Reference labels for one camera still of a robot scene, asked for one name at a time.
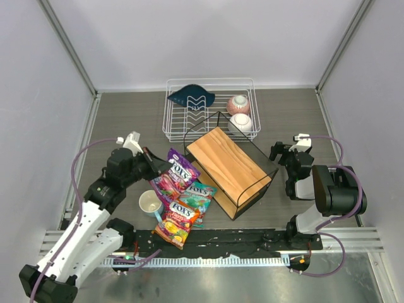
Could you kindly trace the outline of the purple berries candy bag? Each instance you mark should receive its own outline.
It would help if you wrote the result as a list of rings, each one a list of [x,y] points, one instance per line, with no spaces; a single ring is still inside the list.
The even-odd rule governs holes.
[[[199,170],[173,148],[167,154],[167,161],[172,164],[171,168],[149,182],[165,206],[184,193],[200,175]]]

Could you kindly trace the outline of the wooden two-tier wire shelf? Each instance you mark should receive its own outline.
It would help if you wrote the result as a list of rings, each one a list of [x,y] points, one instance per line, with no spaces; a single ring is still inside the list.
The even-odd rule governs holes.
[[[214,199],[231,220],[263,198],[278,173],[269,156],[234,126],[216,112],[190,127],[182,139],[184,155],[201,172],[198,180],[218,188]]]

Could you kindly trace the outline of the orange fruits candy bag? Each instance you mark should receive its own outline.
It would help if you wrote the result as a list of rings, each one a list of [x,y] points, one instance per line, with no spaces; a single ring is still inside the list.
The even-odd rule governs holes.
[[[169,205],[165,218],[158,222],[152,233],[183,250],[186,239],[199,215],[200,212],[197,208],[194,209],[179,199],[174,200]]]

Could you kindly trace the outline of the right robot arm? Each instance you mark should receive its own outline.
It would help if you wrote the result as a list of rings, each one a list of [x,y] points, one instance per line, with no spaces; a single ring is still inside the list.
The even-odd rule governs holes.
[[[315,165],[310,154],[313,139],[329,139],[340,148],[336,165]],[[287,223],[287,242],[314,242],[320,230],[335,221],[360,215],[366,211],[367,198],[353,168],[342,165],[342,144],[329,136],[298,134],[294,143],[277,141],[269,159],[280,156],[278,164],[285,167],[288,179],[286,195],[291,200],[313,201],[305,212],[293,216]]]

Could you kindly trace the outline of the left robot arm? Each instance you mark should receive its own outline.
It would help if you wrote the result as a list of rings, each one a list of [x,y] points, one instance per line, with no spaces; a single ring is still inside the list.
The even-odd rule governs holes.
[[[73,302],[100,262],[135,240],[130,223],[110,218],[126,198],[128,187],[142,179],[151,181],[171,166],[148,148],[115,149],[53,248],[35,266],[26,264],[21,269],[19,278],[30,302]]]

